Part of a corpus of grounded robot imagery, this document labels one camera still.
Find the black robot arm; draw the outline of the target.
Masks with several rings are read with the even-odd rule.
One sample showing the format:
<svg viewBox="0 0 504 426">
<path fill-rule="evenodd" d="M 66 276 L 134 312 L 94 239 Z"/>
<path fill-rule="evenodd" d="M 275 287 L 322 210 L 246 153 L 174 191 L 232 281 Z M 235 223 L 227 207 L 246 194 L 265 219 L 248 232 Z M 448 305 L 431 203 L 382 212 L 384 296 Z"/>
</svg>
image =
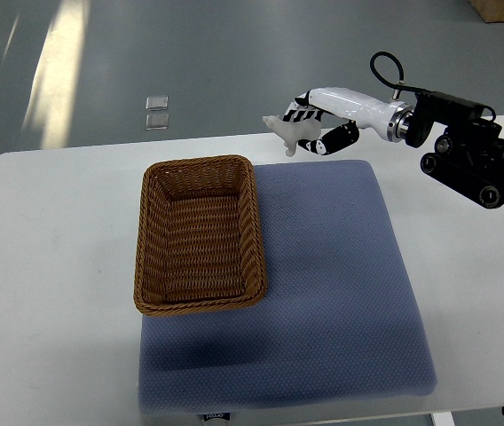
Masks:
<svg viewBox="0 0 504 426">
<path fill-rule="evenodd" d="M 400 113 L 387 130 L 413 148 L 424 144 L 433 125 L 445 126 L 434 151 L 421 158 L 421 171 L 485 209 L 504 205 L 504 138 L 490 106 L 442 92 L 407 86 L 401 62 L 390 52 L 370 59 L 373 75 L 393 90 L 412 92 L 416 104 Z"/>
</svg>

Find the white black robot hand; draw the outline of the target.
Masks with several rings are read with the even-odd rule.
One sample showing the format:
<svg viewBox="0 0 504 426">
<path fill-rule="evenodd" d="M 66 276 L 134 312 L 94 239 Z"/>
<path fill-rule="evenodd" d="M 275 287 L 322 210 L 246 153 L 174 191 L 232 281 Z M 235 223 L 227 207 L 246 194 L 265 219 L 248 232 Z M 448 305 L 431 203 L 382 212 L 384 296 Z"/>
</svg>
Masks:
<svg viewBox="0 0 504 426">
<path fill-rule="evenodd" d="M 374 130 L 388 142 L 399 142 L 401 127 L 412 116 L 413 107 L 403 101 L 386 103 L 368 95 L 345 88 L 317 88 L 296 97 L 284 114 L 284 122 L 316 119 L 321 124 L 324 114 L 344 119 L 345 123 L 320 133 L 317 140 L 300 140 L 298 147 L 326 156 L 335 154 L 358 141 L 359 132 Z"/>
</svg>

